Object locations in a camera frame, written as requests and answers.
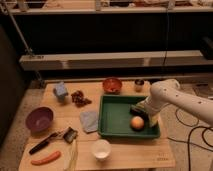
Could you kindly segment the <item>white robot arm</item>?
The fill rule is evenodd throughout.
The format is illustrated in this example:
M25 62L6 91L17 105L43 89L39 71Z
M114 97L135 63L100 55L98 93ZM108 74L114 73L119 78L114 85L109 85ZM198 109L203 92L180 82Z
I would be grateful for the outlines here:
M167 105L175 105L213 127L213 100L183 93L176 79L158 81L150 86L150 95L136 104L150 120L157 123L158 113Z

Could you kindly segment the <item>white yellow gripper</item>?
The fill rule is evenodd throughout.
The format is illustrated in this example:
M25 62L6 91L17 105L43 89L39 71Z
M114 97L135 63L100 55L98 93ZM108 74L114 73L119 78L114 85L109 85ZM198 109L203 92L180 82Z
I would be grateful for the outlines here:
M151 98L146 98L136 104L149 119L149 126L153 127L158 123L159 111L161 107Z

